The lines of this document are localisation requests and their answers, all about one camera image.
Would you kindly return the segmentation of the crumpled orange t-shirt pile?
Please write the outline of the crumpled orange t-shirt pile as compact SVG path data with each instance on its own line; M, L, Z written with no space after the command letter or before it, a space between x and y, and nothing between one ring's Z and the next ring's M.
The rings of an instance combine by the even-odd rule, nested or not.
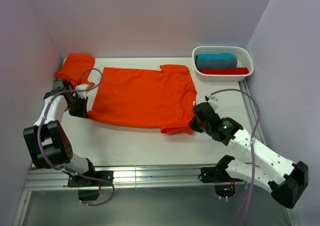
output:
M88 81L90 72L87 71L95 65L95 58L83 53L71 53L66 58L61 69L55 73L56 78L67 80L73 87L79 84L89 84L95 86L93 82Z

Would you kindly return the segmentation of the aluminium rail frame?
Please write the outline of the aluminium rail frame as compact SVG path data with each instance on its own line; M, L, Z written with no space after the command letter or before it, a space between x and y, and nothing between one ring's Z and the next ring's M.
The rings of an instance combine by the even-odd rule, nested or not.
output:
M97 170L113 171L114 199L82 206L67 177L31 169L14 219L16 226L194 226L231 225L242 198L205 198L212 190L198 179L224 155L251 159L205 134L162 135L155 130L120 128L64 115L62 122L76 152Z

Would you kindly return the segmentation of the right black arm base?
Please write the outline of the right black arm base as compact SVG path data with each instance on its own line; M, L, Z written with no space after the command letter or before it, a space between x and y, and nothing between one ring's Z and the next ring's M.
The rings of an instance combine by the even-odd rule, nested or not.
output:
M214 192L222 198L233 197L237 191L236 183L244 183L243 180L231 178L218 167L202 167L197 179L204 184L213 184Z

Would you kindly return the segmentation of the red rolled t-shirt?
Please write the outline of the red rolled t-shirt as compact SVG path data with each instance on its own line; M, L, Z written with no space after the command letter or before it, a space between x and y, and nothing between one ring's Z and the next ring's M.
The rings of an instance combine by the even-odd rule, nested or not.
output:
M245 67L238 67L229 69L201 69L200 72L207 75L246 75L250 71Z

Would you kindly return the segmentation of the teal rolled t-shirt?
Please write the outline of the teal rolled t-shirt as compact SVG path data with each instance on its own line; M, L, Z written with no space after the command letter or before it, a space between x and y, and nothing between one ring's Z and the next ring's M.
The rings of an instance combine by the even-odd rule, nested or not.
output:
M216 54L197 54L195 61L209 61L209 60L231 60L236 59L236 56L231 53L216 53Z

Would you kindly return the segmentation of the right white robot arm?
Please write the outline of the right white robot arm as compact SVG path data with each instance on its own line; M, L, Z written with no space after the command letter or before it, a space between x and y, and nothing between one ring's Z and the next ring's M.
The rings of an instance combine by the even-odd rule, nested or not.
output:
M220 118L212 106L203 102L193 108L189 126L199 133L236 150L252 160L246 164L230 155L213 167L202 167L200 180L216 183L228 180L250 182L266 190L280 205L292 209L309 185L309 168L302 161L293 162L274 152L232 118Z

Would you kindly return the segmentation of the white plastic basket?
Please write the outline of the white plastic basket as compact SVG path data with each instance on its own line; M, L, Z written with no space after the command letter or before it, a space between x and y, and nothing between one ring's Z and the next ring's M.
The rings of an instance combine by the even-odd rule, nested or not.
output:
M254 72L249 53L237 46L198 46L192 59L200 81L239 82Z

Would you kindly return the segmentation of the grey rolled t-shirt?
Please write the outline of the grey rolled t-shirt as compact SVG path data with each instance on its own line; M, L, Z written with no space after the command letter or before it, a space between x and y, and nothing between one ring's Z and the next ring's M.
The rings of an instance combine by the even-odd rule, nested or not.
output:
M195 61L196 68L201 69L229 69L236 68L237 60L209 60L209 61Z

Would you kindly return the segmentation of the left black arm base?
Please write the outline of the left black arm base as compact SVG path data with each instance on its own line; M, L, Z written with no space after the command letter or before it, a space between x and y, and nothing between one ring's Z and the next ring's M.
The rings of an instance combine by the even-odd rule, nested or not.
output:
M78 190L78 199L81 204L86 206L96 207L109 202L115 195L115 187L113 185L114 172L103 170L96 171L93 163L88 161L88 171L82 174L72 171L70 169L62 172L68 175L69 188L84 188L89 187L88 190ZM101 203L95 203L101 193L102 187L107 186L112 188L111 195Z

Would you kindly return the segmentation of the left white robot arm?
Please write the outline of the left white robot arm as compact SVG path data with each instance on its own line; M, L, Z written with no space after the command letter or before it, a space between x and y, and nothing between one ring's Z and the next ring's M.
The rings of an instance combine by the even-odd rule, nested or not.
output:
M73 87L67 80L53 82L53 90L44 97L44 107L33 126L23 130L23 137L36 169L66 170L79 175L86 186L96 183L98 174L93 163L73 152L61 122L67 111L71 116L86 118L89 84Z

